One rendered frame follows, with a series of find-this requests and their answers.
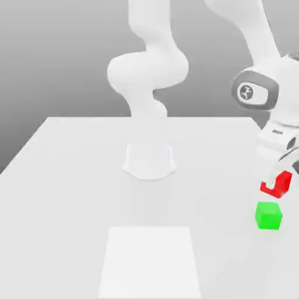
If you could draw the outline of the small green cube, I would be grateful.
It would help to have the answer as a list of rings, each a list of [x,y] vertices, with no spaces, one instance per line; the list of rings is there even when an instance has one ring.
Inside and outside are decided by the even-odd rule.
[[[255,220],[259,229],[278,230],[283,218],[280,206],[275,202],[259,201],[256,206]]]

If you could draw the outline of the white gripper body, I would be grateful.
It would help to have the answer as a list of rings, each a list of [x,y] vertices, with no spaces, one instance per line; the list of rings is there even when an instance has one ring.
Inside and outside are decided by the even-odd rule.
[[[263,145],[257,147],[257,177],[269,178],[278,175],[299,161],[299,146],[282,152]]]

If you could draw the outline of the small red cube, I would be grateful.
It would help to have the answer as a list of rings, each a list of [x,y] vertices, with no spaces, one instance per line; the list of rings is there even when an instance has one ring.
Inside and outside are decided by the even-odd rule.
[[[277,175],[275,179],[274,187],[268,188],[265,182],[261,182],[260,184],[260,191],[270,196],[273,196],[277,199],[283,197],[290,188],[292,173],[288,171],[283,171],[279,175]]]

